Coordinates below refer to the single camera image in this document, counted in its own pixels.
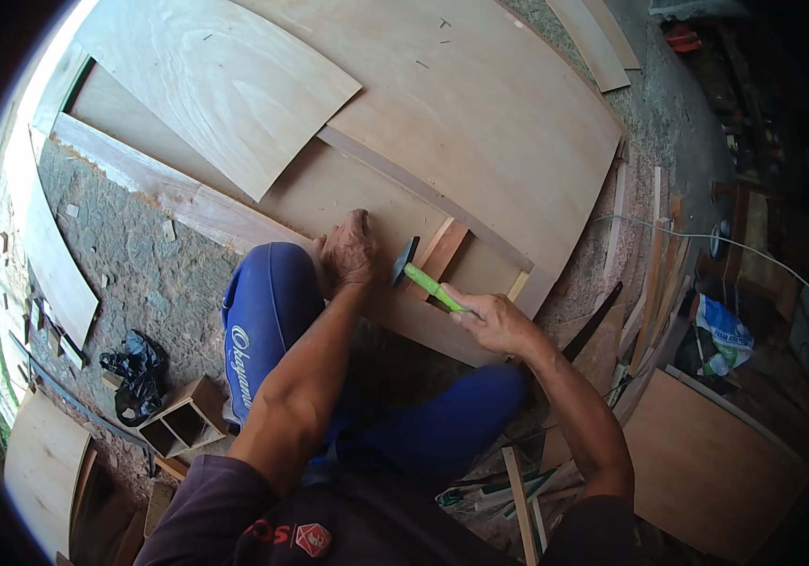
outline green hammer handle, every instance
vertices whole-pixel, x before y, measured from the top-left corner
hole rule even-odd
[[[443,287],[436,282],[433,277],[425,274],[419,267],[414,264],[407,264],[404,266],[404,274],[411,278],[414,283],[420,285],[425,291],[439,299],[445,306],[449,307],[452,312],[468,312],[471,309],[465,309],[460,304],[452,300]]]

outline hammer head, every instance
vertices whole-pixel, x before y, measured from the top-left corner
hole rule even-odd
[[[416,235],[404,246],[401,254],[392,265],[392,277],[389,279],[389,286],[398,287],[398,284],[405,278],[405,266],[413,261],[413,255],[417,251],[417,244],[420,243],[420,236]]]

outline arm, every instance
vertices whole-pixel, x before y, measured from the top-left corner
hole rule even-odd
[[[249,464],[279,497],[294,487],[329,426],[345,381],[348,351],[373,280],[376,244],[365,210],[317,240],[320,260],[336,279],[329,306],[282,357],[257,390],[227,456]]]
[[[634,467],[625,435],[596,389],[562,352],[504,295],[469,295],[443,283],[452,298],[473,312],[452,318],[480,346],[520,356],[537,376],[586,482],[586,496],[634,498]]]

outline blue pants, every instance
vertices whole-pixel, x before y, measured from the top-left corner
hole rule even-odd
[[[243,425],[251,399],[285,352],[323,311],[309,255],[293,243],[255,247],[231,277],[223,299],[225,370],[231,408]],[[330,420],[326,446],[338,440],[340,461],[375,458],[424,485],[464,476],[501,435],[524,400],[512,366],[475,369],[434,400],[395,409],[353,435],[339,435],[357,419],[355,384],[347,379]]]

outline man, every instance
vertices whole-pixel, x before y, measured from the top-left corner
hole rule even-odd
[[[334,284],[324,308],[309,256],[259,246],[223,301],[232,405],[226,457],[195,459],[136,564],[516,564],[433,495],[466,474],[524,396],[512,366],[478,368],[435,400],[356,432],[345,384],[360,308],[376,280],[364,210],[317,240]],[[621,427],[589,382],[501,295],[469,295],[452,318],[489,350],[521,357],[559,415],[586,482],[543,564],[628,563],[634,471]]]

